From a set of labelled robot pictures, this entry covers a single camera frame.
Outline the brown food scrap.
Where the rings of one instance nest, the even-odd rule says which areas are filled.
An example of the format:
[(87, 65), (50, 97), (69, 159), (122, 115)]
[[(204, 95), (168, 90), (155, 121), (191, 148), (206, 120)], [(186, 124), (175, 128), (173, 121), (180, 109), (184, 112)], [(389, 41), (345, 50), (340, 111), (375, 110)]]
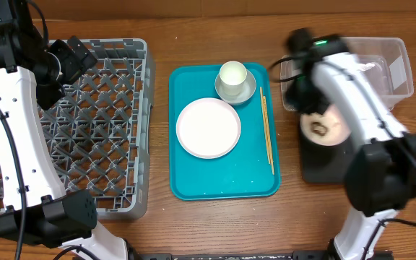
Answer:
[(320, 137), (324, 137), (328, 131), (329, 129), (319, 121), (313, 121), (311, 123), (311, 132)]

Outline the white napkin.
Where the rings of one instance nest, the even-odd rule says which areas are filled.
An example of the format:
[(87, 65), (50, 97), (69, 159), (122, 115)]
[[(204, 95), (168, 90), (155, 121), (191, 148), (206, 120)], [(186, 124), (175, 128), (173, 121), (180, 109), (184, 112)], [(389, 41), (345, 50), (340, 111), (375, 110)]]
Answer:
[(367, 70), (370, 70), (372, 68), (374, 68), (376, 65), (374, 63), (366, 63), (366, 64), (358, 64), (359, 66), (359, 70), (362, 72), (365, 72)]

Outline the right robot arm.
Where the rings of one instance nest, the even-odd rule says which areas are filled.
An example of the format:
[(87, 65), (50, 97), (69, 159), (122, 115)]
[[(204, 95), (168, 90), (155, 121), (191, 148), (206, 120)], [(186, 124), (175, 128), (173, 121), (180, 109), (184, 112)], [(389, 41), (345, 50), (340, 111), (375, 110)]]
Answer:
[(344, 176), (351, 208), (322, 259), (372, 259), (373, 247), (399, 211), (416, 198), (416, 134), (386, 109), (358, 58), (339, 35), (320, 38), (307, 28), (287, 39), (298, 74), (285, 100), (301, 114), (324, 114), (335, 105), (350, 130), (355, 153)]

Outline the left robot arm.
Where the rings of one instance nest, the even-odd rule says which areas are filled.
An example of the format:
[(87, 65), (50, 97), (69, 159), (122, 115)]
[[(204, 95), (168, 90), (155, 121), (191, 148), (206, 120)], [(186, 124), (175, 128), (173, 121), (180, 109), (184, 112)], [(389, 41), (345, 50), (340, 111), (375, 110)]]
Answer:
[(0, 0), (0, 238), (58, 248), (85, 259), (130, 259), (132, 249), (98, 220), (89, 191), (67, 193), (40, 124), (96, 58), (76, 37), (50, 43), (37, 30), (32, 1)]

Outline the wooden chopstick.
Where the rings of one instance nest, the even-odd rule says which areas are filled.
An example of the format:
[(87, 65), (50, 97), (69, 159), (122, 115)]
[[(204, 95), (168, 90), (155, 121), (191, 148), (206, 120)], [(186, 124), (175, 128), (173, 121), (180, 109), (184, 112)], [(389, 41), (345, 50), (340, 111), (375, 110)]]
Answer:
[(262, 113), (264, 119), (264, 131), (265, 131), (265, 140), (266, 140), (266, 149), (268, 154), (268, 161), (271, 165), (272, 175), (274, 175), (274, 161), (273, 161), (273, 154), (272, 154), (272, 143), (270, 139), (270, 130), (269, 130), (269, 120), (268, 120), (268, 113), (267, 113), (267, 102), (266, 98), (261, 95), (261, 105), (262, 105)]
[(263, 123), (264, 123), (266, 152), (267, 152), (269, 164), (272, 165), (273, 159), (272, 159), (272, 148), (271, 148), (271, 141), (270, 141), (270, 135), (269, 135), (269, 124), (268, 124), (268, 119), (267, 119), (267, 104), (265, 101), (265, 97), (263, 95), (262, 87), (260, 87), (260, 99), (261, 99), (261, 111), (262, 111), (262, 117), (263, 117)]

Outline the grey saucer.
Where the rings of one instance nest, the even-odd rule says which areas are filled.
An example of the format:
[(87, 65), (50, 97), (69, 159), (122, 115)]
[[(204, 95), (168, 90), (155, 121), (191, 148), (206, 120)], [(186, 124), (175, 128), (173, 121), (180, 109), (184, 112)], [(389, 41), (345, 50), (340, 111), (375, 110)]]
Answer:
[(216, 93), (219, 95), (220, 99), (230, 105), (242, 105), (246, 103), (256, 91), (256, 80), (249, 70), (247, 71), (246, 80), (237, 95), (228, 95), (225, 93), (222, 80), (219, 75), (217, 75), (214, 85)]

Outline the black plastic tray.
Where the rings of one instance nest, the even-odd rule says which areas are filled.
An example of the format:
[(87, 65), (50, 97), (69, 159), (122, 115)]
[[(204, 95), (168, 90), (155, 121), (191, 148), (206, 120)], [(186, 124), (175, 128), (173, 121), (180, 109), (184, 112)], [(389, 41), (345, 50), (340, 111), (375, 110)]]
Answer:
[(300, 124), (298, 133), (303, 180), (307, 183), (341, 184), (355, 154), (350, 135), (343, 143), (326, 147), (305, 138)]

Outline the white cup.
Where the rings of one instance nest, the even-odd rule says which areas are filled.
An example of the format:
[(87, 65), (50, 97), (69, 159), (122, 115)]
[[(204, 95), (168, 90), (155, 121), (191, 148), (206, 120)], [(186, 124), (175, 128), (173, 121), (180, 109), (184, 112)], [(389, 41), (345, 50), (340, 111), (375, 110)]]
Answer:
[(224, 63), (219, 72), (221, 88), (227, 95), (238, 95), (247, 77), (245, 66), (238, 61)]

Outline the grey dish rack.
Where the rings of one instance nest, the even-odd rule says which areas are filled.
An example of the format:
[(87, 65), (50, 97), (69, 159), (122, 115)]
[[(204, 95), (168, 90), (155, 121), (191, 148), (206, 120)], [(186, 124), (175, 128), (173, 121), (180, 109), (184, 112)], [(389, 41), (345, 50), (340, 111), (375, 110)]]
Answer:
[(138, 219), (147, 211), (155, 62), (140, 38), (85, 45), (96, 65), (39, 110), (47, 148), (66, 191), (87, 189), (100, 218)]

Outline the clear plastic bin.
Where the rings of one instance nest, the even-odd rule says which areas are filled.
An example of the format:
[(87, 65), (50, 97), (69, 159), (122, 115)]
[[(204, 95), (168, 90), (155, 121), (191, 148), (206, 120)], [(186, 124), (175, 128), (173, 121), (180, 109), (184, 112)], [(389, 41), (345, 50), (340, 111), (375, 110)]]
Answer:
[[(402, 39), (344, 36), (340, 38), (357, 61), (349, 71), (362, 74), (389, 111), (413, 94), (410, 60)], [(367, 71), (360, 71), (358, 64), (366, 63), (374, 63), (376, 66)]]

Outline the teal plastic tray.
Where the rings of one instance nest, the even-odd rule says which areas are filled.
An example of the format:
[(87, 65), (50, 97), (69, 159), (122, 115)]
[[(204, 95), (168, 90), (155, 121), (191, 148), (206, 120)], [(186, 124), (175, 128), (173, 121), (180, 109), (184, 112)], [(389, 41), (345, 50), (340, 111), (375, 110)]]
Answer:
[[(219, 64), (182, 66), (169, 77), (171, 191), (176, 197), (186, 201), (271, 196), (280, 187), (281, 175), (269, 77), (261, 64), (246, 64), (247, 70), (256, 80), (256, 91), (246, 103), (234, 107), (240, 117), (241, 136), (229, 153), (215, 159), (197, 158), (185, 151), (177, 139), (176, 121), (180, 112), (199, 98), (218, 96), (215, 79), (220, 67)], [(266, 98), (274, 175), (267, 157), (260, 87)]]

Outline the large white plate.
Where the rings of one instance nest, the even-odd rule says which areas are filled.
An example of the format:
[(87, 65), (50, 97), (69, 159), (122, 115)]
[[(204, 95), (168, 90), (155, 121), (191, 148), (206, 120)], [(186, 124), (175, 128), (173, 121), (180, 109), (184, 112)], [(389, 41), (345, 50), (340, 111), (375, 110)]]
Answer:
[(176, 121), (176, 136), (190, 155), (215, 159), (229, 153), (241, 137), (241, 120), (226, 102), (205, 97), (189, 103)]

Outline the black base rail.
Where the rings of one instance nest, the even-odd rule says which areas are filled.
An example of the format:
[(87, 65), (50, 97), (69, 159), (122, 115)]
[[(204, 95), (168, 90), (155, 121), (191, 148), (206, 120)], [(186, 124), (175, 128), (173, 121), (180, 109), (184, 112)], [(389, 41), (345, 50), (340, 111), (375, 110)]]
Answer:
[(269, 254), (226, 254), (226, 255), (172, 255), (170, 253), (140, 254), (144, 260), (320, 260), (325, 251), (296, 251)]

